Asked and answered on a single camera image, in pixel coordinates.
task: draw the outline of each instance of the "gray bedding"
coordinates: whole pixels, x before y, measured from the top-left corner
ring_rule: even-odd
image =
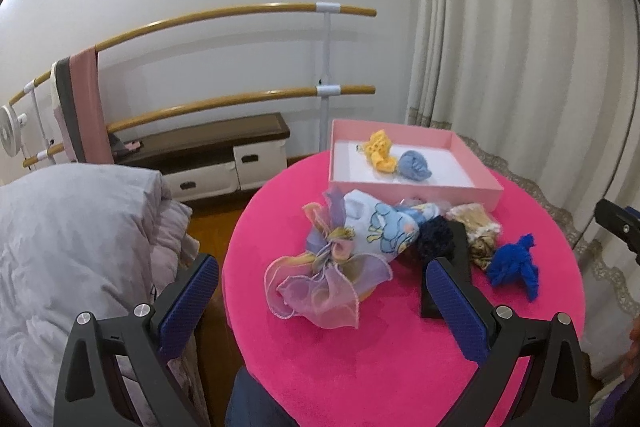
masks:
[[[197,254],[186,235],[191,210],[172,200],[159,172],[90,164],[29,174],[0,187],[0,203],[0,378],[30,424],[49,427],[75,317],[152,303],[178,260]],[[128,360],[120,362],[141,419],[156,425]],[[183,357],[170,368],[202,397],[194,364]]]

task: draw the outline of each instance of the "wooden handrail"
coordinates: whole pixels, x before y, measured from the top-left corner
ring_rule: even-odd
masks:
[[[375,94],[375,86],[340,86],[340,94]],[[145,123],[151,123],[174,116],[181,116],[192,112],[215,109],[218,107],[228,107],[229,105],[241,105],[243,103],[266,102],[268,100],[285,100],[286,98],[307,98],[318,96],[315,87],[291,87],[289,89],[273,89],[269,91],[253,91],[242,94],[230,94],[217,98],[208,98],[199,102],[185,103],[174,107],[167,107],[156,111],[143,113],[133,118],[115,121],[107,126],[107,132],[123,131]],[[53,156],[65,150],[62,143],[56,143],[47,149],[47,156]],[[38,162],[37,156],[31,156],[22,162],[24,168],[30,167]]]
[[[216,8],[213,10],[205,10],[202,12],[194,12],[187,15],[181,15],[179,17],[174,17],[173,19],[165,19],[163,21],[152,22],[151,24],[147,24],[146,26],[140,26],[140,28],[130,30],[128,32],[112,37],[111,39],[99,42],[95,45],[95,49],[99,53],[104,50],[108,50],[109,48],[113,48],[118,44],[122,44],[123,42],[135,39],[136,37],[149,35],[149,33],[154,33],[167,28],[174,28],[176,26],[182,26],[184,24],[190,24],[192,22],[219,19],[222,17],[232,17],[236,15],[249,15],[254,13],[316,11],[318,11],[318,5],[314,2],[272,2],[266,4],[247,4],[245,6],[228,6],[225,8]],[[375,17],[378,12],[373,8],[361,8],[359,6],[341,4],[339,13],[347,15]],[[36,79],[34,79],[33,85],[35,87],[38,87],[40,84],[46,82],[50,78],[50,76],[50,71],[41,74]],[[14,105],[18,102],[18,100],[21,100],[22,97],[24,97],[23,91],[16,93],[13,98],[9,100],[9,105]]]

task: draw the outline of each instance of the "wooden floor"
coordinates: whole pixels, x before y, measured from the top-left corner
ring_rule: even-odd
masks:
[[[188,233],[200,242],[200,251],[212,254],[221,268],[231,234],[247,202],[240,200],[198,208],[191,217]],[[234,378],[243,362],[233,333],[226,325],[220,286],[204,312],[195,335],[209,417],[213,425],[222,427]]]

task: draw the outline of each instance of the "white drawer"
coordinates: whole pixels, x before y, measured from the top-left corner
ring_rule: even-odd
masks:
[[[235,192],[240,188],[234,162],[174,172],[167,174],[164,179],[169,183],[171,193],[178,201],[210,198]]]
[[[234,158],[242,190],[262,187],[287,168],[284,140],[234,147]]]

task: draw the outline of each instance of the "white fan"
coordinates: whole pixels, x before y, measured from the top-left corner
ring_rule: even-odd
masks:
[[[10,105],[0,107],[0,140],[9,156],[15,156],[22,147],[22,127],[26,124],[26,115],[16,116]]]

